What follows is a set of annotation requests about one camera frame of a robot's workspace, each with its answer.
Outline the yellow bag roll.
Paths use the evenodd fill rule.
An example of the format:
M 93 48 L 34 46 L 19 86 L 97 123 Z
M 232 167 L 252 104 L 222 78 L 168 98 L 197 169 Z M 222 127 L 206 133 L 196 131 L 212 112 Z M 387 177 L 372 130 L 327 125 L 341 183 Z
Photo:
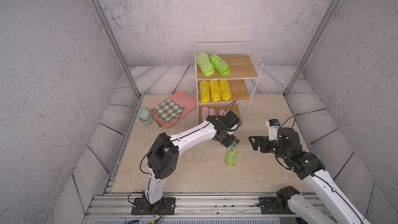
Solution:
M 221 100 L 221 87 L 217 80 L 209 81 L 210 97 L 213 102 L 218 102 Z
M 200 82 L 200 94 L 202 103 L 208 103 L 211 100 L 209 81 L 202 80 Z
M 220 85 L 220 90 L 221 90 L 221 97 L 224 101 L 228 101 L 232 97 L 230 85 L 228 83 L 228 80 L 222 79 L 219 82 Z

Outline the light green bag roll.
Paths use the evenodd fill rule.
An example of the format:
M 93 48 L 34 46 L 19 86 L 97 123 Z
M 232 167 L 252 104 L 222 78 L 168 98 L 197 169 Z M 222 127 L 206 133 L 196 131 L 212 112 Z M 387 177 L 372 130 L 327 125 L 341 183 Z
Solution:
M 199 52 L 196 57 L 197 65 L 199 66 L 202 74 L 206 77 L 211 76 L 215 72 L 215 67 L 209 59 L 209 55 L 204 52 Z

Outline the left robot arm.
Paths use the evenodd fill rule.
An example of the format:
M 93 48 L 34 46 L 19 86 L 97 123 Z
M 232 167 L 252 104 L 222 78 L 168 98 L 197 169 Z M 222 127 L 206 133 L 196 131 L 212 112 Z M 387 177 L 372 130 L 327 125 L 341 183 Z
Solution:
M 143 198 L 150 205 L 157 204 L 163 198 L 165 180 L 177 167 L 178 158 L 188 149 L 205 141 L 214 140 L 234 151 L 240 140 L 233 132 L 241 122 L 233 111 L 224 116 L 211 115 L 201 124 L 175 135 L 161 133 L 146 154 L 149 171 L 148 186 L 143 192 Z

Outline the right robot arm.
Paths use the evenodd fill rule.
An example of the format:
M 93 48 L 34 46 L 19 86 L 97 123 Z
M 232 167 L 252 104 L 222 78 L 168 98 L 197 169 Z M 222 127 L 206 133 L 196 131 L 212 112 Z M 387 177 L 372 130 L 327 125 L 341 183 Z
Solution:
M 278 190 L 275 200 L 278 212 L 292 212 L 308 224 L 369 223 L 340 190 L 323 163 L 313 153 L 302 149 L 299 134 L 293 128 L 279 128 L 274 136 L 251 136 L 249 141 L 254 150 L 283 159 L 283 167 L 303 180 L 333 217 L 329 218 L 309 204 L 292 186 Z

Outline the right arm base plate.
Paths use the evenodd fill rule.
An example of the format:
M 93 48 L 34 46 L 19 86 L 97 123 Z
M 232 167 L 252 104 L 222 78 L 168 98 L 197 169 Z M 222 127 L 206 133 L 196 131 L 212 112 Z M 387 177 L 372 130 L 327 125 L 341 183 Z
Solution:
M 288 201 L 279 197 L 260 197 L 259 206 L 261 214 L 294 214 L 294 212 L 289 209 Z

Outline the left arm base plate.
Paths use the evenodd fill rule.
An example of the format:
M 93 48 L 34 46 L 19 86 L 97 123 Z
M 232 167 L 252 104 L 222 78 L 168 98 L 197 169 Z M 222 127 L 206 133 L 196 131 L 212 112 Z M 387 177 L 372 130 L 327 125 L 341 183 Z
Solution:
M 135 198 L 132 215 L 174 215 L 176 198 L 163 197 L 160 201 L 150 204 L 145 197 Z

